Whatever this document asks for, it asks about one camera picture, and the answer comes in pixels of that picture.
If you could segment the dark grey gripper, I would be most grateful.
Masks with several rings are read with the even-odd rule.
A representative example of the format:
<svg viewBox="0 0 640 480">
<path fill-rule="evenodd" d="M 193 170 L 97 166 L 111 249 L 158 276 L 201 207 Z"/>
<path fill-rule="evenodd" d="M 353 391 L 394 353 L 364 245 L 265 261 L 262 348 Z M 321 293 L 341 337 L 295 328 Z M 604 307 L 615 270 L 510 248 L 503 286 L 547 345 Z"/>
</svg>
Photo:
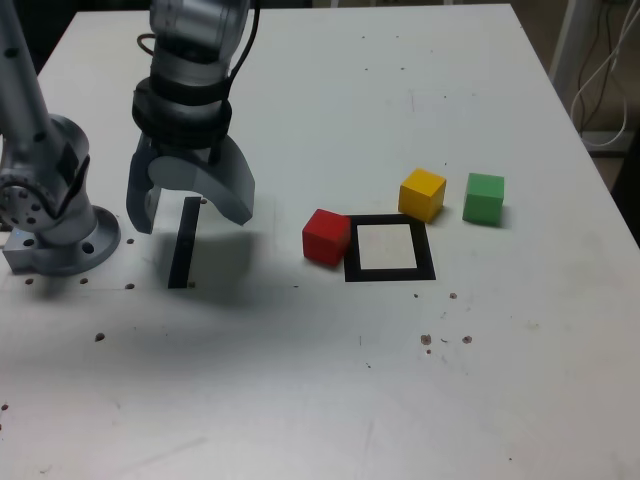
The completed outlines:
<svg viewBox="0 0 640 480">
<path fill-rule="evenodd" d="M 254 177 L 238 145 L 220 133 L 142 132 L 126 195 L 129 219 L 140 233 L 153 231 L 160 187 L 200 194 L 237 225 L 253 216 Z"/>
</svg>

